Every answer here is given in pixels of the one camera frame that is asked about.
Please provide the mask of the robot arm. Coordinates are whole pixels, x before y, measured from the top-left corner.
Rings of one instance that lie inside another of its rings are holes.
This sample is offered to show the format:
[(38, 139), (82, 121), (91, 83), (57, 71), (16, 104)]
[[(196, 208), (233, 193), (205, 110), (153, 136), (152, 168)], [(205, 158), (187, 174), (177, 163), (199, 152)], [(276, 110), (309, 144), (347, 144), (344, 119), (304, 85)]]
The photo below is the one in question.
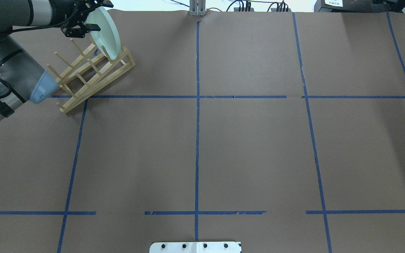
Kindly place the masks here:
[(25, 102), (41, 103), (59, 88), (11, 35), (59, 28), (66, 37), (84, 38), (100, 31), (97, 24), (86, 24), (89, 14), (113, 6), (109, 0), (0, 0), (0, 121)]

